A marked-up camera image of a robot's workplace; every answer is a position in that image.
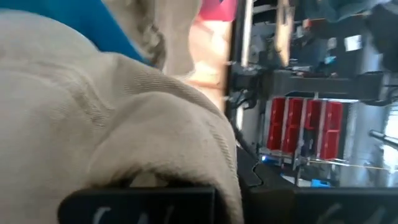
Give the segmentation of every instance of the beige hoodie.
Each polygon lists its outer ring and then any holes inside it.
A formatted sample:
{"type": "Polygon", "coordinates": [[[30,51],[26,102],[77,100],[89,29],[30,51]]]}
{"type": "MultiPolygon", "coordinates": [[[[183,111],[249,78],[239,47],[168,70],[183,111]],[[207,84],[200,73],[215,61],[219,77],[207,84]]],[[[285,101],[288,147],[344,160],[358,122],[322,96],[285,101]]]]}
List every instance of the beige hoodie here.
{"type": "Polygon", "coordinates": [[[55,224],[75,190],[137,173],[211,184],[242,223],[228,120],[157,69],[74,30],[0,13],[0,223],[55,224]]]}

